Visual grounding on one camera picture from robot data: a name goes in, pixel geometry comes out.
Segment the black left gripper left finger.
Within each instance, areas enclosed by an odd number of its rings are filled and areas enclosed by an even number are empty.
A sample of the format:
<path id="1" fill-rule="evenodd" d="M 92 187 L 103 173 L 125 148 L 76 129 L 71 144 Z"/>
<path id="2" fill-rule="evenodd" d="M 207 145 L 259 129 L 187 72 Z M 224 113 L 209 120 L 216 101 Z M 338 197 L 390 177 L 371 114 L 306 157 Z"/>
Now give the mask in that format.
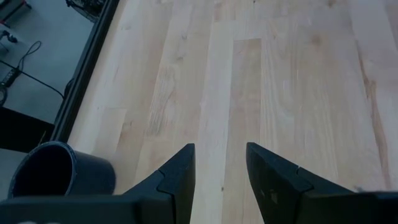
<path id="1" fill-rule="evenodd" d="M 195 145 L 189 143 L 124 194 L 123 224 L 189 224 L 195 191 Z"/>

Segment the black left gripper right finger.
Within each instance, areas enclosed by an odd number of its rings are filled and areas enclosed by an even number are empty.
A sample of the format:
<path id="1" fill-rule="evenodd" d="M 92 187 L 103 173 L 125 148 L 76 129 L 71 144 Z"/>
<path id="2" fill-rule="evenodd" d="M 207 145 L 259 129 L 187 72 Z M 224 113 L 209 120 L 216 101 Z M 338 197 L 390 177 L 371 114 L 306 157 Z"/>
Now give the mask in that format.
<path id="1" fill-rule="evenodd" d="M 246 144 L 246 166 L 265 224 L 323 223 L 326 203 L 310 197 L 352 193 L 254 142 Z"/>

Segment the black mug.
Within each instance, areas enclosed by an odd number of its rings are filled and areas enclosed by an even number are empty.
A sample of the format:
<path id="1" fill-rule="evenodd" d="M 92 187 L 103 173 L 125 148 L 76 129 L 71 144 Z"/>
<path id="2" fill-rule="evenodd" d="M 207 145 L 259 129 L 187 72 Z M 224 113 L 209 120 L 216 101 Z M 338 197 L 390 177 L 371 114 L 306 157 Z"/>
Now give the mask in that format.
<path id="1" fill-rule="evenodd" d="M 12 176 L 7 197 L 111 195 L 115 184 L 115 171 L 106 159 L 50 141 L 25 156 Z"/>

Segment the black power strip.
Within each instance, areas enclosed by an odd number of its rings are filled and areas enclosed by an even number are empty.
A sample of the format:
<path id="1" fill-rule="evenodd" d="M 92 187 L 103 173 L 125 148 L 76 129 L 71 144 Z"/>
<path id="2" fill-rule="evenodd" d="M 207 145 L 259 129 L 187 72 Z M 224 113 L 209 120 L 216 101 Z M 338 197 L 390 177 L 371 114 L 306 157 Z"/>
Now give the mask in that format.
<path id="1" fill-rule="evenodd" d="M 16 78 L 21 74 L 18 68 L 13 68 L 0 82 L 1 85 L 9 88 L 16 80 Z"/>

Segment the black red floor equipment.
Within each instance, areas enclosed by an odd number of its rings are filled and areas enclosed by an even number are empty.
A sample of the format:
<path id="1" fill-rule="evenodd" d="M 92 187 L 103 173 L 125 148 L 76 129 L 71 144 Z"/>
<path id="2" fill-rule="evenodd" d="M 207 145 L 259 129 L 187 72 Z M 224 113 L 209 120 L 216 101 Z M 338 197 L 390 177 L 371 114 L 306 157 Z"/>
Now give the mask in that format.
<path id="1" fill-rule="evenodd" d="M 0 24 L 10 28 L 7 20 L 24 6 L 32 9 L 26 0 L 0 0 Z"/>

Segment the black aluminium table frame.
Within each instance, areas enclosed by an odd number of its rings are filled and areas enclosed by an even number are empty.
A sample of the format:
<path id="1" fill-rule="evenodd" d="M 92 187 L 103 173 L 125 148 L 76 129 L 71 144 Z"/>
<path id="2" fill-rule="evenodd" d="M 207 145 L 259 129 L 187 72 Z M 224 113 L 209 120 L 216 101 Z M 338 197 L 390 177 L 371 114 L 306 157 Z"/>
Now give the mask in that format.
<path id="1" fill-rule="evenodd" d="M 94 23 L 72 76 L 69 91 L 58 112 L 51 141 L 68 141 L 118 4 L 119 0 L 104 2 L 99 19 Z"/>

